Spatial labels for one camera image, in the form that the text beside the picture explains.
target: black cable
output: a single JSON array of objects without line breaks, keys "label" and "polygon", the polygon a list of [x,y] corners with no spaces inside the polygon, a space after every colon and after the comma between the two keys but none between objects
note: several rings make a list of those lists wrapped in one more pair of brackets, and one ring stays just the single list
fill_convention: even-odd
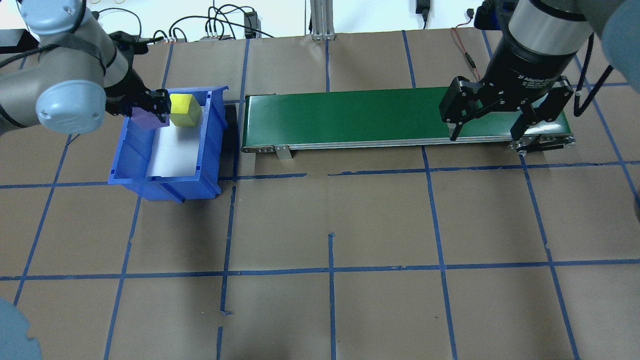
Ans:
[{"label": "black cable", "polygon": [[82,0],[82,3],[80,4],[80,11],[78,12],[76,21],[74,21],[74,26],[69,31],[71,34],[75,33],[76,30],[78,30],[78,28],[80,27],[80,24],[82,24],[82,20],[84,19],[84,13],[86,11],[85,9],[86,9],[86,0]]},{"label": "black cable", "polygon": [[120,10],[120,11],[123,11],[123,12],[128,12],[130,14],[133,14],[133,16],[135,16],[136,19],[138,20],[138,25],[140,26],[140,31],[138,32],[138,37],[142,37],[142,21],[140,21],[140,17],[138,16],[138,14],[132,12],[131,10],[127,10],[127,9],[124,9],[124,8],[106,8],[106,9],[100,10],[98,12],[98,14],[100,14],[102,12],[105,12],[107,10]]},{"label": "black cable", "polygon": [[[211,9],[216,10],[216,14],[215,14],[213,17],[211,17]],[[219,14],[219,13],[221,13],[221,14],[222,14],[222,16],[224,16],[224,17],[225,17],[225,20],[226,20],[226,21],[229,21],[229,18],[227,17],[227,14],[222,13],[222,12],[221,12],[221,10],[220,10],[220,8],[217,8],[217,7],[215,7],[215,6],[210,6],[210,7],[209,7],[209,9],[207,9],[207,15],[209,16],[209,18],[210,18],[210,19],[212,19],[212,20],[213,20],[213,31],[211,31],[211,20],[208,20],[208,21],[207,21],[207,23],[209,24],[209,32],[211,32],[211,33],[213,33],[214,31],[215,31],[216,33],[218,32],[218,29],[217,29],[217,27],[216,27],[216,21],[218,21],[218,20],[219,20],[219,19],[218,19],[218,14]],[[221,25],[222,25],[222,34],[220,35],[219,39],[222,39],[222,36],[225,34],[225,24],[222,22],[222,23],[221,23]],[[233,27],[232,27],[232,26],[229,26],[229,29],[231,29],[231,36],[232,36],[233,38],[236,38],[236,32],[234,31]]]},{"label": "black cable", "polygon": [[227,6],[229,6],[229,7],[233,7],[233,8],[235,9],[235,10],[231,10],[230,12],[227,12],[227,13],[232,13],[232,12],[234,12],[234,11],[236,11],[236,10],[240,10],[240,11],[244,14],[244,17],[245,17],[245,18],[247,19],[247,21],[249,22],[249,27],[250,27],[250,28],[253,28],[253,24],[251,23],[251,18],[249,18],[249,15],[248,15],[248,14],[246,13],[246,11],[243,9],[243,7],[245,7],[245,6],[240,7],[240,6],[236,6],[236,5],[233,5],[233,4],[224,4],[223,6],[221,6],[221,7],[218,9],[218,11],[222,11],[222,9],[223,9],[223,8],[225,8],[225,7],[227,7]]},{"label": "black cable", "polygon": [[[86,0],[82,0],[82,3],[80,5],[80,11],[78,11],[78,16],[76,17],[76,21],[74,21],[74,25],[71,27],[71,30],[69,30],[69,32],[71,34],[75,33],[76,30],[78,30],[78,28],[80,27],[80,24],[82,24],[82,19],[84,18],[84,13],[85,13],[85,9],[86,9]],[[35,54],[41,54],[44,53],[45,51],[51,51],[53,49],[57,49],[59,48],[59,45],[56,44],[49,44],[49,45],[45,45],[43,47],[39,47],[37,49],[32,49],[29,51],[25,51],[22,54],[18,54],[18,55],[14,55],[10,58],[4,59],[3,61],[0,61],[0,69],[11,64],[12,62],[16,61],[16,60],[20,60],[22,58],[26,58],[27,56],[31,56],[31,55],[35,55]]]},{"label": "black cable", "polygon": [[144,41],[126,41],[126,40],[122,40],[121,38],[117,38],[117,37],[112,37],[111,35],[109,35],[109,38],[111,38],[112,40],[115,40],[121,44],[129,44],[129,45],[140,45],[140,44],[151,44],[156,43],[160,40],[165,39],[164,37],[157,37],[157,38],[150,38],[148,40],[144,40]]},{"label": "black cable", "polygon": [[[190,15],[190,16],[181,17],[181,18],[179,18],[178,20],[176,20],[176,21],[175,21],[175,22],[174,22],[174,23],[169,27],[169,30],[171,31],[171,30],[173,29],[173,27],[174,27],[178,22],[183,21],[183,20],[186,20],[186,19],[209,19],[209,17],[208,17],[208,16],[203,16],[203,15]],[[248,27],[248,26],[244,26],[244,25],[236,24],[235,22],[225,21],[225,20],[221,20],[221,19],[218,19],[218,21],[220,21],[220,22],[224,22],[225,24],[229,24],[229,25],[239,26],[240,28],[253,30],[253,31],[257,32],[257,33],[263,34],[263,35],[265,35],[265,36],[267,36],[267,37],[270,37],[270,38],[273,38],[273,37],[274,37],[274,36],[272,36],[272,35],[269,35],[269,34],[265,33],[264,31],[261,31],[261,30],[258,30],[258,29],[253,29],[253,28],[250,28],[250,27]]]},{"label": "black cable", "polygon": [[602,73],[602,75],[600,76],[600,79],[598,79],[596,85],[593,86],[593,89],[591,89],[589,95],[587,95],[587,99],[584,101],[584,104],[580,105],[579,94],[582,91],[584,80],[587,77],[587,68],[589,67],[589,62],[591,61],[591,53],[593,52],[593,41],[594,34],[591,34],[591,36],[589,37],[589,43],[587,44],[587,53],[584,57],[584,65],[582,66],[580,79],[578,80],[578,85],[575,89],[575,97],[573,98],[573,116],[575,117],[581,116],[587,110],[596,94],[598,93],[598,91],[600,91],[600,88],[602,88],[602,85],[604,85],[604,82],[607,81],[607,78],[613,71],[613,67],[611,65],[607,66],[607,68],[604,70],[604,73]]},{"label": "black cable", "polygon": [[173,37],[175,38],[175,41],[178,41],[178,36],[175,34],[176,30],[180,30],[180,32],[182,33],[182,36],[184,37],[184,42],[189,42],[189,40],[187,40],[187,35],[184,33],[184,31],[178,27],[173,28]]},{"label": "black cable", "polygon": [[162,34],[162,35],[164,36],[164,38],[165,38],[165,39],[169,39],[169,37],[166,35],[166,33],[165,33],[164,31],[162,31],[162,30],[156,30],[156,32],[154,33],[154,36],[152,36],[152,38],[154,38],[154,39],[155,39],[155,38],[156,38],[156,35],[158,35],[159,33],[160,33],[160,34]]}]

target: metal bracket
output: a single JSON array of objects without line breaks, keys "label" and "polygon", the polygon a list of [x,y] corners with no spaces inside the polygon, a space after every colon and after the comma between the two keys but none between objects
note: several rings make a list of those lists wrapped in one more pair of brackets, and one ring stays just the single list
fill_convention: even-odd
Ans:
[{"label": "metal bracket", "polygon": [[333,40],[333,0],[311,0],[311,25],[314,40]]},{"label": "metal bracket", "polygon": [[276,149],[276,155],[278,155],[278,159],[280,159],[280,160],[293,159],[293,156],[291,156],[291,150],[289,150],[289,146],[287,146],[287,145],[276,145],[274,147]]},{"label": "metal bracket", "polygon": [[518,155],[526,156],[532,152],[541,152],[556,149],[568,149],[575,145],[575,138],[571,135],[555,136],[524,136],[519,141],[511,142],[511,148]]}]

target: power adapter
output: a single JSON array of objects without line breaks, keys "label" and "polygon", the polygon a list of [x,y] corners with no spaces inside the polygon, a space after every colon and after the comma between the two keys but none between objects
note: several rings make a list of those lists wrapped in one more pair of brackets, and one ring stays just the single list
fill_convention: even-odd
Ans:
[{"label": "power adapter", "polygon": [[431,0],[416,0],[415,13],[422,14],[422,20],[425,22],[429,17],[429,11],[431,10]]}]

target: metal post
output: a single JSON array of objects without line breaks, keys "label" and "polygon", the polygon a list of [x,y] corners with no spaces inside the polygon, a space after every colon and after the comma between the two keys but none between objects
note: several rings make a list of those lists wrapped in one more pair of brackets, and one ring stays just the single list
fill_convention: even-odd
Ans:
[{"label": "metal post", "polygon": [[311,1],[311,25],[314,40],[333,40],[333,0]]}]

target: gray robot arm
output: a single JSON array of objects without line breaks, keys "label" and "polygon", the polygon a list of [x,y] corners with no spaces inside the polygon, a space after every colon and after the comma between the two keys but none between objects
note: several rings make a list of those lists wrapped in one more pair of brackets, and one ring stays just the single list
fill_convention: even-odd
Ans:
[{"label": "gray robot arm", "polygon": [[[43,52],[37,66],[0,76],[0,135],[37,124],[87,133],[102,124],[105,109],[130,116],[140,107],[166,121],[166,90],[145,87],[131,67],[132,54],[127,59],[118,50],[84,1],[23,0],[20,13],[42,47],[58,47]],[[82,22],[71,34],[81,13]]]},{"label": "gray robot arm", "polygon": [[[502,8],[502,1],[494,3]],[[562,73],[594,30],[611,65],[640,92],[639,16],[640,0],[520,0],[510,18],[498,16],[502,40],[484,78],[473,83],[455,77],[440,102],[449,138],[455,141],[467,122],[489,112],[521,111],[511,127],[519,154],[573,145],[571,136],[529,143],[523,138],[530,127],[561,114],[573,94]],[[589,94],[586,105],[595,94]]]}]

